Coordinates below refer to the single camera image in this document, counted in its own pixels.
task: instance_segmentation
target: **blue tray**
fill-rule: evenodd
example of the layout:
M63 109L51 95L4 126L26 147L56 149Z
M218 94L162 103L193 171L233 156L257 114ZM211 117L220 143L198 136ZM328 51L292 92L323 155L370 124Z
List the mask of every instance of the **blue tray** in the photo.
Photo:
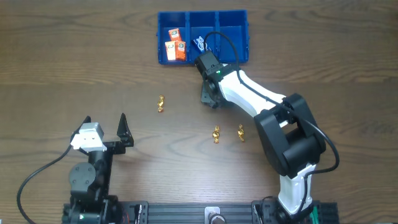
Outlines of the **blue tray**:
M157 15L157 51L162 65L183 65L193 63L200 51L192 43L197 36L205 38L210 31L220 31L234 43L239 54L239 62L249 60L248 13L246 10L233 11L189 11L159 12ZM164 42L170 41L169 30L180 29L182 40L187 43L187 60L168 61ZM207 44L222 63L235 61L234 52L228 41L212 34Z

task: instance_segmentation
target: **wood grain surface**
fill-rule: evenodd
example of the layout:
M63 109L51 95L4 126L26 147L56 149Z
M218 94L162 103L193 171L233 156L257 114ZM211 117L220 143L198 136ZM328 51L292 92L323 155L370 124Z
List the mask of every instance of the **wood grain surface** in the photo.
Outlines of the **wood grain surface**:
M338 202L341 223L398 221L397 1L10 0L0 1L3 223L26 223L20 184L66 149L86 115L106 139L127 116L136 146L114 157L110 189L121 200L250 202L279 193L252 118L202 105L194 67L157 62L158 11L214 9L248 10L243 70L272 91L303 95L337 145L341 165L313 177L312 197ZM83 161L71 151L26 185L33 220L60 223L68 173ZM333 161L328 149L318 168Z

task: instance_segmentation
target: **white plastic part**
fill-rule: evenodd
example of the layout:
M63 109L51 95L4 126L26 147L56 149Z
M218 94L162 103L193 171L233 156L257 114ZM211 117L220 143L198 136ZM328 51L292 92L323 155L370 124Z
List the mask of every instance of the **white plastic part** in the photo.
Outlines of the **white plastic part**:
M298 212L301 201L304 197L304 175L310 171L315 170L316 165L307 164L306 168L298 172L297 176L290 179L288 176L280 177L280 192L279 192L279 202L285 208L287 212L294 215ZM311 203L312 198L311 192L311 177L308 176L307 179L307 198L305 200L303 209L306 209Z
M105 151L106 146L102 143L104 133L98 123L85 123L79 129L72 142L73 149L82 149L86 152Z
M239 74L242 80L248 84L251 88L255 89L264 96L275 100L278 103L282 102L282 99L286 96L274 93L267 90L266 88L258 85L256 82L252 81L244 71L240 70ZM275 104L266 101L261 96L253 93L251 90L246 88L243 84L239 82L236 71L224 76L221 82L219 82L220 90L227 101L233 102L242 109L244 109L252 117L259 114L262 110L269 110L275 106ZM287 121L281 122L279 125L281 127L285 126Z

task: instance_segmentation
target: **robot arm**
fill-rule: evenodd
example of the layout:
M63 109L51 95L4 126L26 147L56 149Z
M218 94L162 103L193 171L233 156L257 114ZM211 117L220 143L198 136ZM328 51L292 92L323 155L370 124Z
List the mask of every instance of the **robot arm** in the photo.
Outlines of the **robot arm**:
M325 142L318 133L294 118L287 111L276 107L244 86L233 65L223 65L207 51L201 54L195 65L203 78L203 91L209 94L214 105L232 102L254 118L260 135L263 150L268 161L280 174L278 204L281 223L303 219L312 211L310 196L311 175L307 180L307 197L299 211L305 194L303 176L315 170L320 154L326 149ZM239 71L242 81L270 99L291 108L301 118L317 125L305 100L298 94L289 97L274 93L250 80L244 71ZM287 124L297 123L297 128L288 134L282 130Z

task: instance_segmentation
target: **snack package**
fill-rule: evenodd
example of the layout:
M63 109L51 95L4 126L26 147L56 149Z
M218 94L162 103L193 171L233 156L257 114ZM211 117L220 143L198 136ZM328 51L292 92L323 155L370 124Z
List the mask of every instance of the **snack package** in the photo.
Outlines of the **snack package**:
M206 49L205 49L205 45L204 45L204 41L203 38L201 36L198 36L197 38L193 39L192 42L196 45L197 49L201 52L201 53L205 53L205 51L207 50L211 50L206 43Z
M175 41L168 41L166 45L167 60L175 60Z
M175 42L175 59L185 61L187 59L187 51L184 41Z
M177 29L172 29L169 30L169 36L170 36L170 40L172 41L181 41L181 35L180 35L180 30Z

